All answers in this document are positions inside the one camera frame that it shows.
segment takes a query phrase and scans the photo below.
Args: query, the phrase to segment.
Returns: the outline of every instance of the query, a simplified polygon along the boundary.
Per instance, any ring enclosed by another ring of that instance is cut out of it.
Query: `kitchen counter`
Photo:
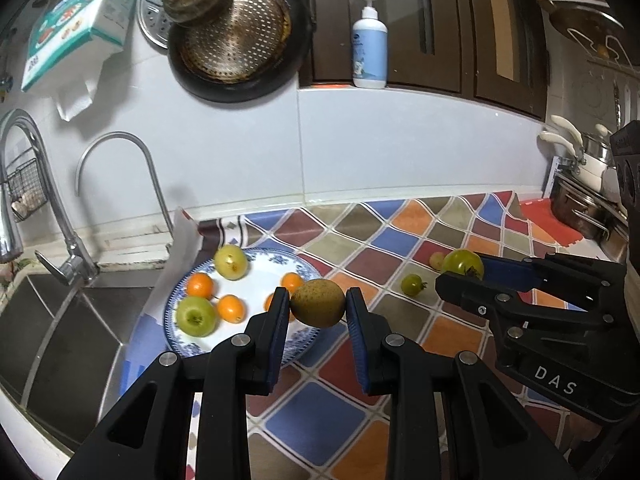
[[[437,274],[428,267],[433,252],[467,247],[518,260],[542,257],[549,251],[604,257],[594,243],[585,240],[569,248],[560,246],[524,218],[511,191],[247,214],[203,222],[200,233],[204,241],[196,264],[210,258],[223,243],[298,254],[344,290],[359,286],[370,309],[384,315],[395,332],[439,354],[453,356],[471,350],[491,368],[495,346],[487,323],[439,299],[433,288]],[[415,298],[405,297],[399,289],[402,277],[409,273],[419,274],[428,284]],[[572,308],[536,290],[522,296],[532,303]],[[127,348],[124,369],[128,371],[121,380],[122,391],[166,347],[161,316],[157,312],[144,316]],[[557,446],[570,438],[564,430],[571,417],[568,410],[497,375]],[[55,478],[67,456],[7,403],[0,395],[0,420],[17,449],[28,454],[25,460],[44,480]],[[346,324],[338,323],[323,331],[300,359],[282,369],[269,397],[248,397],[254,480],[383,478],[389,409],[387,397],[362,394]],[[196,398],[186,480],[194,477],[198,416]],[[444,457],[444,430],[440,445]],[[34,454],[29,447],[43,451]]]

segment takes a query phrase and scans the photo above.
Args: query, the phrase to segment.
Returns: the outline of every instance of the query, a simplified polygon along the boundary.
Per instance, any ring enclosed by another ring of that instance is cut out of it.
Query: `cabinet door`
[[[475,95],[544,119],[546,43],[535,0],[471,0]]]
[[[363,0],[316,0],[313,81],[351,79],[351,25],[363,6]],[[456,0],[377,0],[376,9],[388,28],[389,84],[460,92]]]
[[[351,21],[362,0],[349,0]],[[388,82],[460,92],[460,34],[456,0],[377,0],[388,28]]]

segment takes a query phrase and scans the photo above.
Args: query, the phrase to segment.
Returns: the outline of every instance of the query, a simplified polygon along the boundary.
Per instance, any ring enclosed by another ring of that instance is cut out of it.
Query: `green apple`
[[[185,334],[205,337],[218,324],[218,313],[209,300],[197,296],[187,296],[175,311],[175,322]]]

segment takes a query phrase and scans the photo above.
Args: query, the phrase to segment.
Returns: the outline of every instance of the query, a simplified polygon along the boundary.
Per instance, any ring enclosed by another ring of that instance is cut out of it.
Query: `red mat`
[[[520,202],[520,208],[524,216],[545,230],[564,247],[575,244],[583,238],[578,231],[563,224],[553,215],[551,212],[551,200],[548,198]]]

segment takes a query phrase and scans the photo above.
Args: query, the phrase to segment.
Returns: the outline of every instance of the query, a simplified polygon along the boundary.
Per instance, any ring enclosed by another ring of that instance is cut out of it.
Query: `stainless steel sink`
[[[103,272],[85,288],[30,274],[2,311],[0,384],[70,450],[117,400],[124,349],[160,272]]]

